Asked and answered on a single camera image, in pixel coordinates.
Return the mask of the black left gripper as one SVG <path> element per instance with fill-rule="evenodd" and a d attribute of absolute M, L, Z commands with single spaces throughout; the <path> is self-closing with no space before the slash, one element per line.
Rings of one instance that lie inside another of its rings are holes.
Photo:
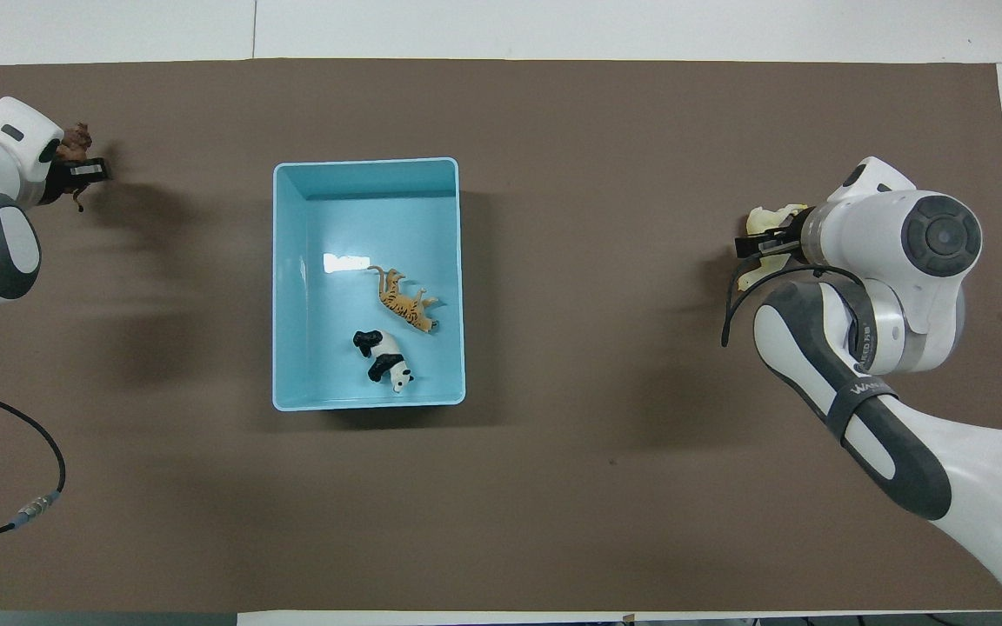
<path fill-rule="evenodd" d="M 58 145 L 50 162 L 38 206 L 53 203 L 64 194 L 75 193 L 76 186 L 91 186 L 92 183 L 108 181 L 109 165 L 106 158 L 75 160 L 73 155 L 75 151 L 67 143 Z"/>

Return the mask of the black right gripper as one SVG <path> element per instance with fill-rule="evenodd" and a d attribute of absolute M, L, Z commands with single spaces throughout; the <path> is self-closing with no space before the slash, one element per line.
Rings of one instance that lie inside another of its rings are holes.
<path fill-rule="evenodd" d="M 795 260 L 806 260 L 803 239 L 807 219 L 807 217 L 792 217 L 786 224 L 764 230 L 764 235 L 736 237 L 734 239 L 736 257 L 739 260 L 748 260 L 749 257 L 774 255 L 774 250 L 785 247 L 785 254 L 792 255 Z"/>

